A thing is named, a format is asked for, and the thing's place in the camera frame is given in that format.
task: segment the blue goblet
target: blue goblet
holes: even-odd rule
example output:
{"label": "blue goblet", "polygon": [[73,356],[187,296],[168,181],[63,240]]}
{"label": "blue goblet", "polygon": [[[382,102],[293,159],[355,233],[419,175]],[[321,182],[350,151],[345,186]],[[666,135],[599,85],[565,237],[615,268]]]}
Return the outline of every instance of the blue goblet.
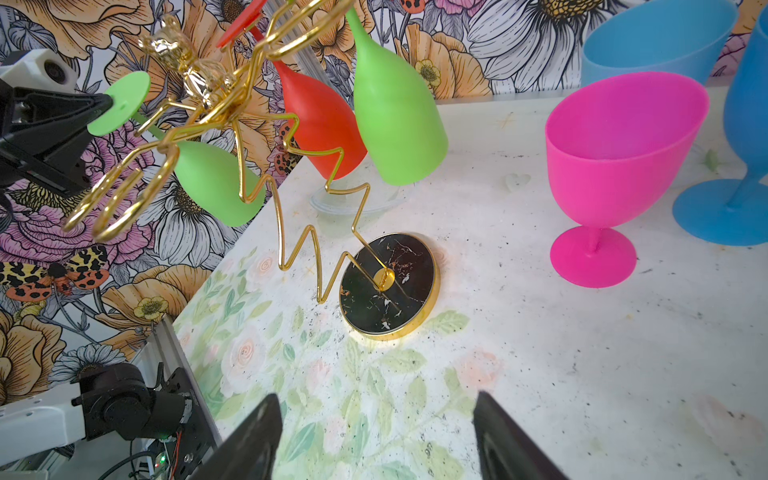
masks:
{"label": "blue goblet", "polygon": [[731,0],[653,0],[616,15],[584,43],[581,86],[639,71],[703,84],[739,18]]}
{"label": "blue goblet", "polygon": [[688,233],[721,245],[768,242],[768,8],[750,36],[723,113],[728,143],[746,163],[743,180],[694,185],[675,200],[675,220]]}

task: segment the zigzag gold wire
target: zigzag gold wire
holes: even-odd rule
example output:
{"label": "zigzag gold wire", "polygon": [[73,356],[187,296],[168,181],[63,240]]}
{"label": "zigzag gold wire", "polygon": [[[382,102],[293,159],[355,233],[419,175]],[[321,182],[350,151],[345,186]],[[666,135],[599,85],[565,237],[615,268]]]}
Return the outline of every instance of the zigzag gold wire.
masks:
{"label": "zigzag gold wire", "polygon": [[[370,274],[362,268],[362,266],[357,262],[357,260],[355,260],[355,257],[350,252],[345,251],[340,255],[339,260],[336,262],[336,267],[334,268],[333,273],[329,278],[328,284],[323,291],[323,263],[321,260],[320,245],[316,228],[313,225],[307,225],[304,227],[299,241],[293,248],[293,251],[289,255],[288,260],[286,260],[283,208],[282,204],[280,203],[280,195],[277,191],[277,182],[271,175],[262,174],[255,188],[251,190],[250,193],[246,192],[245,179],[247,166],[245,163],[246,158],[243,154],[243,138],[240,132],[240,115],[250,102],[256,73],[261,69],[261,66],[268,58],[272,61],[278,61],[282,57],[290,55],[296,50],[305,47],[325,29],[335,25],[339,18],[344,16],[346,11],[352,6],[354,2],[354,0],[341,0],[341,2],[339,2],[326,17],[314,25],[309,31],[305,32],[297,39],[290,41],[285,45],[278,45],[278,41],[281,38],[285,38],[286,35],[292,31],[293,28],[296,27],[303,18],[308,18],[312,13],[315,12],[315,10],[330,0],[313,0],[306,7],[302,8],[298,13],[292,15],[279,28],[275,28],[276,20],[285,15],[289,11],[290,6],[293,5],[295,1],[296,0],[289,0],[278,9],[270,21],[270,25],[265,34],[265,38],[262,41],[259,41],[253,47],[253,55],[250,59],[250,62],[243,67],[233,71],[233,74],[237,77],[237,83],[232,88],[231,92],[220,103],[214,105],[209,111],[204,111],[202,106],[192,107],[190,105],[181,104],[170,99],[163,102],[157,111],[135,131],[137,136],[143,134],[152,125],[154,125],[154,123],[161,117],[161,115],[170,108],[184,108],[192,111],[193,113],[190,115],[189,120],[184,126],[171,128],[161,140],[149,142],[145,145],[142,145],[141,147],[136,148],[130,152],[122,162],[107,172],[104,177],[102,177],[93,186],[91,192],[86,195],[83,201],[80,202],[74,213],[69,217],[67,223],[64,226],[64,230],[67,231],[73,228],[93,210],[93,208],[99,203],[106,192],[110,190],[114,182],[120,177],[124,169],[133,161],[133,159],[136,158],[137,155],[145,151],[149,151],[153,148],[157,148],[158,151],[166,155],[165,162],[155,177],[153,177],[149,184],[139,193],[139,198],[137,201],[130,205],[129,208],[126,209],[126,211],[123,212],[122,215],[120,215],[113,224],[109,224],[109,220],[112,217],[117,216],[116,210],[120,203],[125,199],[128,192],[136,184],[136,182],[141,179],[141,169],[134,171],[126,180],[124,180],[122,185],[116,189],[113,196],[107,203],[107,206],[104,208],[103,212],[94,223],[94,241],[103,243],[115,238],[118,234],[128,228],[134,221],[136,221],[138,216],[141,215],[141,213],[149,206],[152,199],[157,195],[157,193],[165,185],[168,178],[173,173],[174,168],[178,163],[180,154],[177,142],[196,137],[210,129],[223,129],[226,127],[232,127],[235,135],[237,160],[240,168],[240,199],[244,203],[250,204],[256,200],[258,193],[267,184],[270,185],[272,190],[273,203],[275,206],[275,214],[277,219],[277,236],[279,241],[278,256],[280,258],[278,259],[278,267],[282,271],[287,271],[296,260],[296,257],[301,251],[306,238],[311,236],[312,244],[315,250],[315,262],[317,269],[318,303],[324,303],[328,299],[330,290],[339,275],[339,271],[341,270],[341,266],[343,265],[345,259],[349,259],[349,261],[362,272],[366,279],[368,279],[368,281],[386,297],[384,291],[393,284],[395,280],[395,274],[381,261],[381,259],[379,259],[371,246],[357,231],[357,223],[362,216],[363,209],[365,208],[366,201],[368,200],[368,196],[371,190],[370,184],[365,183],[359,185],[358,187],[350,188],[347,190],[336,190],[331,188],[331,183],[336,177],[336,173],[338,172],[339,167],[341,167],[341,163],[344,159],[343,148],[337,147],[327,151],[306,151],[295,148],[291,144],[291,141],[296,134],[300,123],[299,117],[296,114],[265,114],[258,116],[258,118],[267,121],[288,120],[293,122],[292,127],[283,138],[283,146],[285,150],[291,154],[313,157],[332,154],[339,155],[339,158],[336,161],[336,166],[334,167],[333,172],[325,183],[325,190],[327,193],[332,195],[349,195],[361,191],[363,192],[360,205],[352,223],[352,233],[381,265],[382,270],[380,270],[379,275],[377,275],[380,276],[378,281],[374,280],[374,278],[371,277]],[[228,58],[230,59],[231,68],[234,68],[234,54],[232,50],[232,44],[233,42],[225,47],[225,49],[227,50]],[[393,305],[395,308],[400,310],[396,304],[393,303]]]}

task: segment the table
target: table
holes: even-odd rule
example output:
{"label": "table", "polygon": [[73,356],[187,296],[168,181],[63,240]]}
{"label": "table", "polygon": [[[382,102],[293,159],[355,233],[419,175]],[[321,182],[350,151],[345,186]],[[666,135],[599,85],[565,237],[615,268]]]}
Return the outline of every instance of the table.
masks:
{"label": "table", "polygon": [[[639,260],[610,289],[571,285],[549,262],[575,226],[546,173],[543,127],[561,98],[441,105],[443,165],[361,222],[370,240],[417,233],[442,271],[431,317],[400,340],[354,333],[338,280],[316,304],[311,247],[277,269],[267,204],[174,324],[222,437],[277,392],[277,480],[479,478],[470,415],[485,389],[572,479],[765,478],[768,246],[706,243],[671,213],[684,187],[716,177],[710,169],[744,172],[723,137],[726,88],[709,92],[698,142],[721,164],[688,164],[618,227]],[[280,195],[289,251],[315,224],[327,278],[359,244],[351,218],[309,205],[321,184],[303,161]]]}

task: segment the pink goblet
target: pink goblet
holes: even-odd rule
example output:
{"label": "pink goblet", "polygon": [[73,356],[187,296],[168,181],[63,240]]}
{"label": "pink goblet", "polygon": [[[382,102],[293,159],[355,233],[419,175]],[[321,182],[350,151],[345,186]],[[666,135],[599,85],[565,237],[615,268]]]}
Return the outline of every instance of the pink goblet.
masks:
{"label": "pink goblet", "polygon": [[667,191],[709,111],[707,91],[678,74],[620,75],[576,91],[545,130],[549,185],[576,227],[552,244],[552,266],[571,283],[613,286],[634,271],[632,242],[612,227]]}

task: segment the wallpaper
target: wallpaper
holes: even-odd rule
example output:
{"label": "wallpaper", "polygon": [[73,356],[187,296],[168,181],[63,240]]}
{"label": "wallpaper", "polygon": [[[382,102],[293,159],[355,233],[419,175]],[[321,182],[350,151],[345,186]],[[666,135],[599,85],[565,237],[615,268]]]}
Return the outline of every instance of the wallpaper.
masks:
{"label": "wallpaper", "polygon": [[[309,0],[297,0],[305,5]],[[573,88],[584,39],[602,22],[641,0],[358,0],[355,9],[372,38],[395,51],[425,79],[437,99],[514,91]],[[735,72],[757,12],[766,0],[741,0],[740,20],[713,74]],[[79,75],[78,89],[104,91],[123,75],[148,71],[152,84],[141,108],[149,116],[166,97],[184,101],[181,78],[164,70],[137,47],[159,17],[181,20],[197,53],[221,58],[217,39],[247,0],[0,0],[0,58],[11,51],[50,48]],[[307,22],[316,22],[329,3]],[[265,29],[265,22],[259,24]],[[236,43],[239,65],[250,58],[252,38]],[[353,104],[355,45],[345,19],[311,46],[336,87]],[[284,124],[259,114],[284,109],[280,79],[264,65],[256,95],[242,119],[249,166],[282,182],[298,157],[283,147]],[[183,124],[187,113],[168,111],[163,129]],[[94,139],[83,154],[91,182],[136,146],[128,122]],[[197,139],[234,149],[232,130]],[[145,179],[163,157],[147,152],[134,163]],[[135,200],[148,180],[127,197]],[[69,382],[79,372],[129,361],[163,315],[177,316],[246,226],[232,228],[196,205],[173,177],[130,230],[94,245],[97,208],[71,232],[64,219],[81,197],[60,198],[21,180],[0,202],[0,405]],[[61,272],[83,273],[82,282]],[[49,288],[28,289],[47,279]],[[18,292],[42,301],[23,301]]]}

